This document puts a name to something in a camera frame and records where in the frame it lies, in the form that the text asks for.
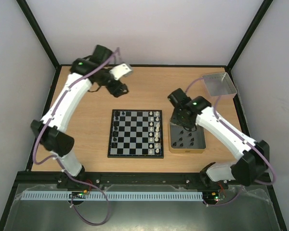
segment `gray wall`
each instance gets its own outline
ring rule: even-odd
[[[273,1],[233,69],[251,134],[270,144],[289,229],[289,0]]]
[[[0,218],[24,170],[54,68],[15,0],[0,1]]]
[[[262,0],[27,0],[62,64],[95,44],[130,64],[227,65]]]

